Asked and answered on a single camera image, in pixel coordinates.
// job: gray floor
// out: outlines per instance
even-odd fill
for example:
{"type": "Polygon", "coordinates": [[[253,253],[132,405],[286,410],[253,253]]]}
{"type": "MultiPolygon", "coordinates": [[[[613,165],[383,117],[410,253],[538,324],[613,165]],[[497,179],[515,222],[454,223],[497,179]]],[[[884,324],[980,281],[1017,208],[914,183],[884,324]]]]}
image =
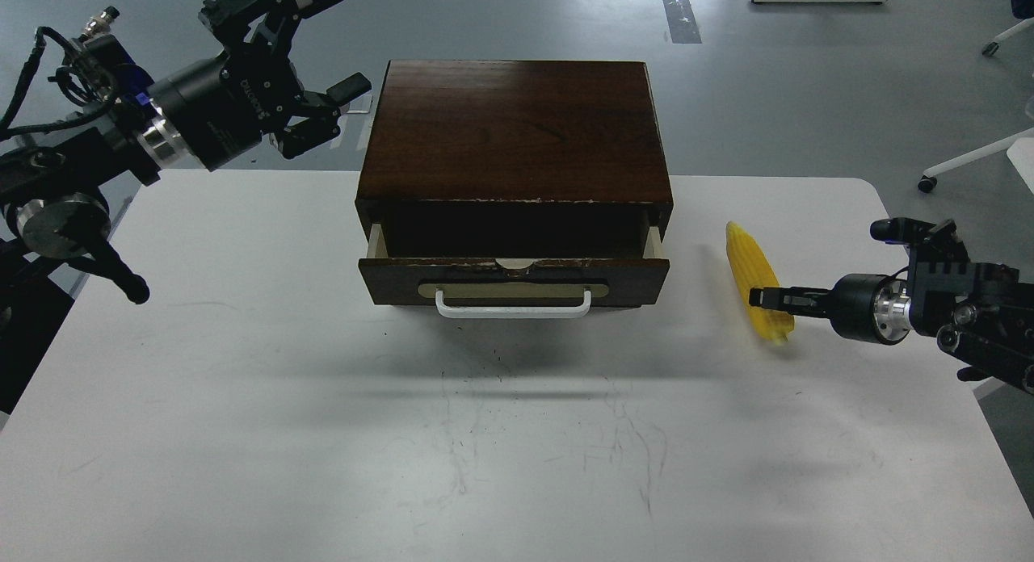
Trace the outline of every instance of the gray floor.
{"type": "MultiPolygon", "coordinates": [[[[195,21],[200,1],[2,0],[0,84],[12,83],[34,26],[78,32],[107,4],[122,10],[116,31],[136,62],[166,75],[218,51],[195,21]]],[[[858,177],[891,216],[953,217],[974,259],[1003,260],[1030,281],[1034,194],[1004,154],[949,173],[934,194],[915,187],[923,168],[1034,125],[1024,113],[1034,94],[1034,31],[997,57],[980,55],[1015,24],[1008,0],[691,2],[702,43],[671,42],[662,0],[346,0],[302,26],[292,58],[311,90],[356,70],[379,84],[393,58],[640,59],[672,175],[858,177]]],[[[23,120],[65,113],[60,96],[36,84],[23,120]]],[[[284,161],[260,146],[230,165],[356,169],[367,125],[351,117],[337,149],[284,161]]],[[[115,183],[115,201],[133,189],[131,180],[115,183]]],[[[868,230],[844,241],[870,241],[868,230]]],[[[989,411],[997,432],[1010,414],[989,411]]],[[[1029,432],[1034,419],[1022,423],[1029,432]]],[[[1025,451],[1006,452],[1029,472],[1034,451],[1025,451]]]]}

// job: table surface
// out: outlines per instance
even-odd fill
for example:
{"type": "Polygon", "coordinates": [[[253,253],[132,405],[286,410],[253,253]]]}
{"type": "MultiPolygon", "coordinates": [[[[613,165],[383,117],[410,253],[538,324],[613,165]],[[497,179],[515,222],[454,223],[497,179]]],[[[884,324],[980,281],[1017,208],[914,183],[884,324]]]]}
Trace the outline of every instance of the table surface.
{"type": "Polygon", "coordinates": [[[653,307],[374,307],[355,173],[166,171],[0,433],[0,558],[1030,560],[955,361],[798,319],[759,341],[737,220],[785,285],[893,272],[859,180],[673,177],[653,307]]]}
{"type": "Polygon", "coordinates": [[[1005,151],[1009,161],[1020,173],[1020,179],[1034,193],[1034,138],[1020,138],[1005,151]]]}

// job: white handle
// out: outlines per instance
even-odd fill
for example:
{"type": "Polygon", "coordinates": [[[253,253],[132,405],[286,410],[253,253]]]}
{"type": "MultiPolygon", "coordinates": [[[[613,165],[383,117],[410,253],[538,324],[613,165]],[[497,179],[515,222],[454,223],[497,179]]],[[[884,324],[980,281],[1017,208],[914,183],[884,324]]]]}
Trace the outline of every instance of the white handle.
{"type": "Polygon", "coordinates": [[[438,314],[446,318],[478,318],[478,319],[524,319],[524,320],[546,320],[556,318],[581,318],[588,312],[592,304],[592,291],[586,289],[582,298],[582,304],[578,307],[544,307],[534,308],[527,305],[513,305],[512,307],[472,307],[454,308],[446,305],[446,294],[444,290],[435,290],[434,304],[438,308],[438,314]]]}

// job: black cable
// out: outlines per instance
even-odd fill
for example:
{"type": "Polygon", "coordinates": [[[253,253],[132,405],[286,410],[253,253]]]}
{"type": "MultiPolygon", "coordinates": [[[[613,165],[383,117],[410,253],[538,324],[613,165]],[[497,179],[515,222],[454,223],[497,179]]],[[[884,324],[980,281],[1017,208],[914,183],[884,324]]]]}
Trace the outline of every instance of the black cable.
{"type": "Polygon", "coordinates": [[[29,124],[25,127],[12,127],[6,129],[6,131],[0,132],[0,143],[4,139],[14,138],[16,135],[22,134],[38,134],[38,132],[50,132],[59,131],[59,129],[68,129],[70,127],[80,127],[83,124],[92,123],[93,120],[97,120],[99,117],[103,117],[104,114],[110,113],[115,106],[115,102],[118,101],[119,96],[108,94],[107,98],[97,108],[89,111],[89,113],[83,114],[81,117],[71,118],[71,120],[58,121],[58,123],[49,124],[29,124]]]}
{"type": "MultiPolygon", "coordinates": [[[[22,73],[19,75],[18,85],[14,87],[14,95],[11,97],[9,105],[7,105],[7,111],[4,113],[3,118],[0,118],[0,143],[4,139],[13,138],[16,135],[22,134],[35,134],[35,132],[49,132],[58,131],[58,129],[67,129],[70,127],[79,127],[79,125],[89,124],[93,120],[104,116],[104,114],[110,113],[115,106],[115,101],[118,99],[116,92],[109,91],[108,95],[104,96],[101,103],[97,108],[89,111],[89,113],[83,114],[81,117],[71,118],[71,120],[56,121],[56,123],[49,124],[29,124],[23,127],[10,127],[12,121],[14,121],[14,116],[18,111],[22,108],[22,102],[25,101],[25,95],[29,92],[29,85],[32,84],[32,77],[36,75],[39,69],[39,59],[43,55],[43,51],[47,48],[47,42],[43,36],[50,37],[65,52],[66,61],[74,63],[74,60],[80,57],[80,51],[75,50],[73,44],[69,42],[61,33],[56,32],[53,28],[48,28],[47,26],[41,26],[36,28],[35,33],[35,46],[33,46],[32,52],[29,54],[28,61],[23,65],[22,73]]],[[[103,68],[98,68],[100,72],[108,80],[108,87],[115,87],[115,80],[110,72],[107,72],[103,68]]]]}
{"type": "Polygon", "coordinates": [[[41,29],[36,29],[35,44],[32,46],[29,59],[22,65],[22,73],[19,73],[18,84],[14,85],[14,95],[11,95],[10,103],[8,103],[3,118],[0,118],[0,131],[7,129],[12,121],[14,121],[18,111],[22,110],[22,102],[25,101],[25,95],[29,92],[29,85],[32,84],[32,77],[36,75],[36,70],[39,69],[39,59],[43,57],[43,51],[47,50],[47,42],[43,39],[41,29]]]}

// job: dark wooden box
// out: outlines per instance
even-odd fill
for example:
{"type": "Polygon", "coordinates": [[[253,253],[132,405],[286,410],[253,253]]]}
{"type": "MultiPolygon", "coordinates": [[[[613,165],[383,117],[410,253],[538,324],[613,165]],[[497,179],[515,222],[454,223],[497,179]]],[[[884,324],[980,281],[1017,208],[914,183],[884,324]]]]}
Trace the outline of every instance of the dark wooden box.
{"type": "Polygon", "coordinates": [[[359,269],[375,304],[653,304],[672,206],[644,63],[392,61],[359,269]]]}

